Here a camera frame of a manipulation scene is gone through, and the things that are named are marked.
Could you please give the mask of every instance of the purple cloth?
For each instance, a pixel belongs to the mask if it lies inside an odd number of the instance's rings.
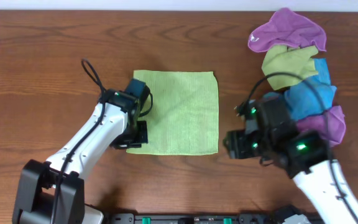
[[[274,45],[293,48],[315,45],[318,50],[326,51],[326,41],[323,28],[305,16],[283,8],[251,33],[248,47],[254,52],[266,52]]]
[[[333,106],[325,113],[328,116],[330,139],[328,139],[323,115],[309,116],[299,120],[296,122],[296,126],[301,133],[311,129],[316,130],[321,138],[329,140],[331,147],[336,146],[342,142],[346,132],[345,115],[342,112],[341,106]]]

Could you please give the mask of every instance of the wire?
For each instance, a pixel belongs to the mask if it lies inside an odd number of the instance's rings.
[[[328,126],[328,115],[325,113],[326,112],[326,108],[324,106],[324,103],[323,103],[323,100],[321,99],[319,93],[317,92],[317,90],[313,87],[313,85],[308,81],[308,80],[304,80],[302,79],[301,77],[299,77],[298,75],[295,75],[295,74],[292,74],[292,73],[287,73],[287,72],[275,72],[275,73],[271,73],[271,74],[268,74],[266,75],[265,77],[263,77],[261,80],[259,80],[255,85],[254,87],[252,88],[251,92],[249,93],[249,96],[248,96],[248,99],[242,103],[240,105],[240,113],[243,112],[244,108],[246,110],[248,110],[248,104],[249,104],[249,101],[252,97],[252,95],[254,94],[254,92],[256,91],[257,87],[262,83],[264,82],[265,80],[267,80],[268,78],[271,78],[271,77],[274,77],[274,76],[277,76],[277,75],[286,75],[286,76],[289,76],[289,77],[293,77],[293,78],[297,78],[299,79],[301,82],[303,81],[303,83],[313,92],[314,96],[317,98],[318,100],[318,103],[320,105],[320,108],[321,110],[323,110],[323,118],[324,118],[324,125],[326,127],[326,132],[327,132],[327,137],[328,139],[331,138],[331,133],[329,132],[329,126]],[[354,213],[353,209],[351,208],[351,206],[349,205],[349,202],[346,200],[346,194],[342,191],[341,187],[339,186],[338,184],[338,181],[337,181],[337,178],[336,178],[336,175],[335,175],[335,171],[334,171],[334,167],[333,167],[333,152],[331,150],[331,148],[329,147],[328,150],[327,150],[327,157],[328,157],[328,160],[329,160],[329,170],[330,170],[330,173],[334,179],[334,183],[335,183],[335,187],[339,193],[339,196],[337,197],[337,199],[342,199],[343,203],[345,204],[347,210],[349,211],[349,213],[352,215],[354,221],[358,224],[358,217],[357,215]]]
[[[89,68],[92,70],[94,77],[88,69],[86,69],[85,64],[89,66]],[[98,73],[96,73],[93,66],[90,64],[90,62],[87,59],[81,59],[81,65],[84,68],[85,72],[89,75],[89,77],[100,87],[101,91],[101,98],[103,99],[106,94],[106,89],[103,87],[102,82],[99,78]],[[97,122],[92,126],[92,128],[74,145],[74,147],[70,150],[70,152],[66,155],[66,158],[63,162],[62,168],[60,169],[57,182],[56,182],[56,190],[55,190],[55,196],[53,198],[53,207],[52,207],[52,216],[50,217],[50,224],[55,224],[56,219],[56,211],[57,211],[57,203],[60,193],[60,186],[63,181],[63,173],[65,172],[65,169],[67,168],[68,163],[71,161],[71,158],[73,157],[75,151],[78,149],[78,147],[85,141],[85,139],[101,124],[104,112],[106,110],[106,102],[102,102],[102,110],[100,113],[100,116],[97,120]]]
[[[149,108],[147,111],[144,111],[143,113],[141,113],[141,114],[139,115],[139,117],[141,118],[141,117],[143,117],[143,116],[148,115],[148,113],[152,110],[152,108],[153,108],[153,94],[150,93],[150,108]]]

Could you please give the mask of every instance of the white arm segment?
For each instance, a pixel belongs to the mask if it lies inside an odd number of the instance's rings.
[[[336,179],[347,195],[346,200],[358,217],[358,201],[348,186],[338,161],[333,163]],[[320,162],[310,167],[310,174],[300,172],[293,180],[299,189],[306,194],[317,209],[325,223],[356,223],[341,199],[329,170],[329,161]]]
[[[74,137],[58,152],[50,156],[47,161],[51,162],[50,167],[55,170],[62,168],[66,155],[74,145],[92,128],[98,120],[102,110],[102,104],[98,103],[90,119],[74,135]],[[127,126],[127,113],[121,111],[120,107],[106,103],[104,118],[99,125],[78,147],[71,162],[65,170],[66,174],[71,171],[79,173],[79,178],[86,180],[92,168],[105,152],[112,141],[125,131]]]

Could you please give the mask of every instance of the lime green towel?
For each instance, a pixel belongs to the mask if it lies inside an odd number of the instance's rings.
[[[262,71],[265,75],[273,72],[290,72],[306,79],[318,74],[314,67],[314,60],[311,58],[317,53],[316,46],[293,49],[286,45],[276,45],[266,53]],[[297,78],[280,75],[269,78],[268,82],[274,90],[279,90],[296,85],[300,81]]]
[[[134,78],[146,82],[154,105],[141,118],[147,121],[149,143],[127,152],[188,156],[218,152],[218,83],[213,72],[137,70]]]

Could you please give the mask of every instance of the blue cloth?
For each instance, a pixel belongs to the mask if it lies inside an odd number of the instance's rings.
[[[318,75],[307,78],[316,91],[319,93],[324,103],[324,109],[330,109],[333,106],[336,86],[331,86],[328,66],[325,58],[314,59],[314,65],[318,71]],[[308,86],[301,82],[293,85],[284,93],[288,110],[291,118],[295,121],[303,119],[307,116],[323,113],[317,98]]]
[[[276,92],[268,92],[263,97],[264,98],[270,98],[270,97],[282,97],[283,95],[276,93]]]

